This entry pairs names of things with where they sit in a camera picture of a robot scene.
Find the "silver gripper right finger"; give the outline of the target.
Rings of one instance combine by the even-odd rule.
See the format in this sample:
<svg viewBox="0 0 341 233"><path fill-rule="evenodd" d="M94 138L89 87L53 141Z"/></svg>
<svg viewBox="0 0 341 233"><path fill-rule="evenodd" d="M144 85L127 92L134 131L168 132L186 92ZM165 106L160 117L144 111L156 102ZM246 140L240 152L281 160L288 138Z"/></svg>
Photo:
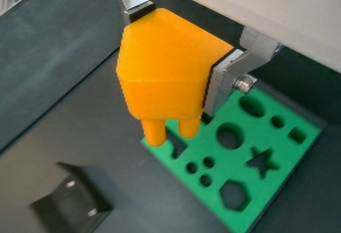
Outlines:
<svg viewBox="0 0 341 233"><path fill-rule="evenodd" d="M245 27L240 46L212 67L204 101L204 111L213 116L234 91L250 92L257 78L249 73L264 66L276 56L283 44Z"/></svg>

